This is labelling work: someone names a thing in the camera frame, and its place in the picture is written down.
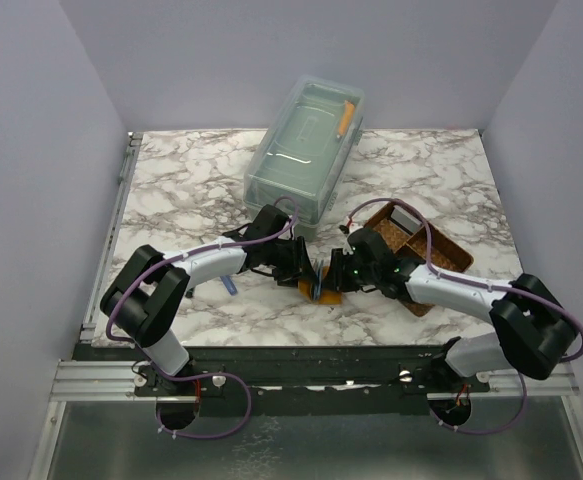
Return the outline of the grey credit card stack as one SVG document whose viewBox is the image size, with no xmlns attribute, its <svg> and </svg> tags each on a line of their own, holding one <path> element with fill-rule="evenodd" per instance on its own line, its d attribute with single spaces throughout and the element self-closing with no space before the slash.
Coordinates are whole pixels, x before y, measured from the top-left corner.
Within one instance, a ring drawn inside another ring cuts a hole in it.
<svg viewBox="0 0 583 480">
<path fill-rule="evenodd" d="M 417 217 L 398 205 L 393 207 L 389 220 L 407 235 L 415 234 L 422 226 Z"/>
</svg>

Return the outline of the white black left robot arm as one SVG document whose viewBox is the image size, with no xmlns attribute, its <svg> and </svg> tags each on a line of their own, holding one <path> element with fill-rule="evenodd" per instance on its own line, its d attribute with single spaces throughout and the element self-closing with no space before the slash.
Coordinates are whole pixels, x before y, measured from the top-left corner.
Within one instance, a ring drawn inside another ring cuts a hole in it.
<svg viewBox="0 0 583 480">
<path fill-rule="evenodd" d="M 193 380 L 190 355 L 172 330 L 185 294 L 207 281 L 260 266 L 269 267 L 280 286 L 317 283 L 305 239 L 292 233 L 294 223 L 293 217 L 266 205 L 255 220 L 209 244 L 170 254 L 150 245 L 137 248 L 100 300 L 100 311 L 108 317 L 107 335 L 142 349 L 160 369 L 158 382 L 168 393 L 185 393 Z M 114 327 L 125 335 L 114 336 Z"/>
</svg>

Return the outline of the tan card holder wallet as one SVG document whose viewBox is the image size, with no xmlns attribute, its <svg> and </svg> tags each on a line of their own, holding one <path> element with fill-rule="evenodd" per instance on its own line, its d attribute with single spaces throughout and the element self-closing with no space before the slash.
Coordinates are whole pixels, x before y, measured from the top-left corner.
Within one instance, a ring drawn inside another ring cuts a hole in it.
<svg viewBox="0 0 583 480">
<path fill-rule="evenodd" d="M 322 282 L 329 271 L 328 266 L 320 264 L 318 266 L 318 279 Z M 313 304 L 319 305 L 340 305 L 342 303 L 342 293 L 327 290 L 322 283 L 310 283 L 308 280 L 298 282 L 298 291 Z"/>
</svg>

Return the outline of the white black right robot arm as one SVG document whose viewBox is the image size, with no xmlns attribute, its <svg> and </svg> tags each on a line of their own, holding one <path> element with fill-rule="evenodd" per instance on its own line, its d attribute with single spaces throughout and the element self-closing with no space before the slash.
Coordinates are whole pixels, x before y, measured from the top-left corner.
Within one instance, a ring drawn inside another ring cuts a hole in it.
<svg viewBox="0 0 583 480">
<path fill-rule="evenodd" d="M 434 357 L 431 379 L 442 391 L 456 390 L 479 372 L 509 368 L 545 380 L 576 339 L 574 322 L 532 275 L 507 282 L 453 274 L 394 253 L 369 228 L 356 230 L 347 242 L 348 250 L 333 250 L 322 291 L 369 287 L 390 299 L 440 306 L 492 326 L 488 334 L 448 341 Z"/>
</svg>

